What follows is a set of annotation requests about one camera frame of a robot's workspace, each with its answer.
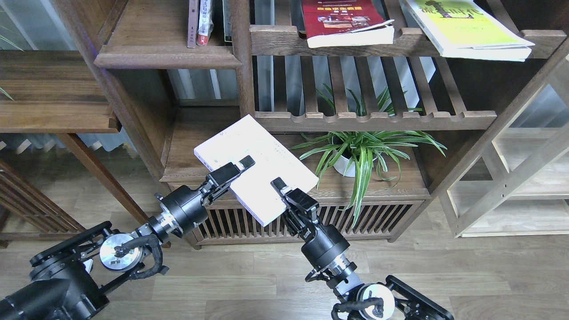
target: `white disc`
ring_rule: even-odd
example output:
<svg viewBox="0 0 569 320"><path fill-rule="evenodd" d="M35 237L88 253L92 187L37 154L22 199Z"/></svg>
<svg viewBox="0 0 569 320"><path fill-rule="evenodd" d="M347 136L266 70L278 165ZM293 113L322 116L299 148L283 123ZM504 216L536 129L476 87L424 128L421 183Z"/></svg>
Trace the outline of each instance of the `white disc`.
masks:
<svg viewBox="0 0 569 320"><path fill-rule="evenodd" d="M372 320L387 320L391 318L395 312L395 297L393 293L383 285L373 284L363 288L363 291L359 293L360 300L365 300L369 298L382 298L384 300L384 312L383 317L379 317L373 314L373 309L375 306L369 306L364 311L360 311L365 319Z"/></svg>

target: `spider plant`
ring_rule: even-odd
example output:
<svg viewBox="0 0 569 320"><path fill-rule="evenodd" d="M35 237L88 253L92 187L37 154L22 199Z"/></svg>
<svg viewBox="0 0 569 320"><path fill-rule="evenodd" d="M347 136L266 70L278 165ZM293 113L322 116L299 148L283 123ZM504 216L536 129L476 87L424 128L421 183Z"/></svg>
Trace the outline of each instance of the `spider plant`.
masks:
<svg viewBox="0 0 569 320"><path fill-rule="evenodd" d="M360 110L365 110L365 106L355 97L355 94L350 91L356 100L356 104ZM332 99L325 98L326 101L332 103ZM384 110L394 114L393 103L389 101L389 91L387 88L377 97L377 106L379 110ZM425 143L433 145L443 155L446 147L433 139L433 137L422 131L402 130L402 131L375 131L375 132L328 132L323 136L308 139L304 134L302 136L308 141L299 145L293 146L291 149L301 149L304 147L314 146L326 143L324 146L318 146L314 149L302 154L300 159L305 159L313 154L322 153L320 161L316 167L316 175L319 176L319 183L322 179L327 168L332 167L341 156L349 158L348 167L351 164L355 165L356 176L354 178L354 185L350 202L346 209L353 207L353 222L352 228L356 226L358 221L361 202L364 198L365 192L368 189L368 184L371 179L373 166L376 165L376 172L380 179L389 181L397 179L394 186L397 185L401 179L401 159L409 160L410 156L404 151L399 150L400 147L417 147L418 143ZM398 176L383 178L382 172L387 172L386 159L392 159L397 165L399 171Z"/></svg>

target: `book spine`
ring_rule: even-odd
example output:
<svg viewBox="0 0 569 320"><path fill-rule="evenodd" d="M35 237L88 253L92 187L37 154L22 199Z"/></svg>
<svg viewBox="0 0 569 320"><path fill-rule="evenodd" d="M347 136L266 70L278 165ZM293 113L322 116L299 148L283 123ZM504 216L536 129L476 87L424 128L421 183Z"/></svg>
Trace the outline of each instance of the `book spine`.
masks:
<svg viewBox="0 0 569 320"><path fill-rule="evenodd" d="M223 33L225 36L225 42L232 42L232 31L231 31L231 18L229 11L229 0L223 0Z"/></svg>
<svg viewBox="0 0 569 320"><path fill-rule="evenodd" d="M200 0L189 0L188 14L188 48L196 47L197 37L197 16L200 7Z"/></svg>
<svg viewBox="0 0 569 320"><path fill-rule="evenodd" d="M197 29L197 45L206 46L213 29L211 0L200 0L199 26Z"/></svg>

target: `red book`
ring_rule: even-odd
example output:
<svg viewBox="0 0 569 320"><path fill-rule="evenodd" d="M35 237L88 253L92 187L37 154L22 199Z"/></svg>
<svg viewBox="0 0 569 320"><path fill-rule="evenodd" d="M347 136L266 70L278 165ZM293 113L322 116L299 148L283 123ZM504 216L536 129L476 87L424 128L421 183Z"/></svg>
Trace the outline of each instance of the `red book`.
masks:
<svg viewBox="0 0 569 320"><path fill-rule="evenodd" d="M371 0L302 0L302 13L310 48L393 44L393 20Z"/></svg>

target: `wooden shelf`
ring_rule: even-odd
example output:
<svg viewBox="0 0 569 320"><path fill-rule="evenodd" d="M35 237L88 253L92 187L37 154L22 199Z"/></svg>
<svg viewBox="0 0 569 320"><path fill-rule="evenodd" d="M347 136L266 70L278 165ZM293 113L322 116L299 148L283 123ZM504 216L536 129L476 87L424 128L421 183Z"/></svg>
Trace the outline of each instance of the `wooden shelf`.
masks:
<svg viewBox="0 0 569 320"><path fill-rule="evenodd" d="M452 214L461 217L476 206L478 201L493 187L492 181L460 181L440 200ZM485 213L461 236L511 236L568 234L569 207L565 200L511 196L506 202Z"/></svg>
<svg viewBox="0 0 569 320"><path fill-rule="evenodd" d="M216 26L207 46L188 48L187 0L129 0L95 64L115 69L235 69Z"/></svg>
<svg viewBox="0 0 569 320"><path fill-rule="evenodd" d="M386 112L377 112L376 97L372 75L365 57L355 57L357 76L362 97L367 108L365 116L357 116L348 109L344 76L337 57L328 57L328 68L334 91L335 113L319 109L317 104L317 90L314 81L314 67L312 57L301 57L304 113L298 110L289 112L287 106L286 79L284 59L274 59L275 85L274 85L274 112L255 113L255 117L269 131L375 131L381 130L475 130L486 129L496 119L496 112L468 111L460 96L455 80L447 61L443 58L434 58L434 63L440 72L444 83L445 97L435 100L431 87L424 73L419 58L407 58L409 70L412 73L415 88L417 89L423 112L409 112L405 101L400 75L392 57L382 57L381 62L394 104L395 115L389 116ZM451 111L443 110L438 106L448 101Z"/></svg>
<svg viewBox="0 0 569 320"><path fill-rule="evenodd" d="M76 51L0 51L0 132L116 133L120 124Z"/></svg>
<svg viewBox="0 0 569 320"><path fill-rule="evenodd" d="M238 107L181 108L174 126L166 170L160 181L167 182L172 186L201 183L209 171L194 156L193 148L238 119ZM275 137L287 147L304 142L299 134L275 134ZM293 150L293 153L300 155L306 151ZM425 200L430 198L413 152L407 151L411 160L401 162L403 171L401 181L391 188L395 184L393 181L379 181L374 173L366 193L366 201ZM309 157L304 160L304 163L310 169L315 170L318 158ZM387 166L390 171L386 177L397 174L395 163L388 161ZM352 186L353 178L342 177L333 169L329 169L320 184L320 188L317 191L311 191L309 194L319 202L346 202L352 193Z"/></svg>
<svg viewBox="0 0 569 320"><path fill-rule="evenodd" d="M502 170L511 172L542 146L559 129L509 128L496 139L493 146L504 159ZM539 170L537 175L516 189L513 199L568 199L569 156L564 155Z"/></svg>
<svg viewBox="0 0 569 320"><path fill-rule="evenodd" d="M290 25L290 8L287 2L288 0L275 1L275 17L279 17L277 23L281 23L280 25L251 26L253 55L440 56L421 29L407 27L398 0L384 0L387 17L395 19L393 44L324 48L309 48L306 40L300 38L297 27ZM511 19L501 4L494 7L493 11L495 11L498 20L515 28L513 23L510 23ZM535 43L530 58L539 59L549 58L566 37L563 31L558 30L522 30L519 34L524 39Z"/></svg>
<svg viewBox="0 0 569 320"><path fill-rule="evenodd" d="M562 234L569 234L564 200L508 200L464 230L462 237Z"/></svg>

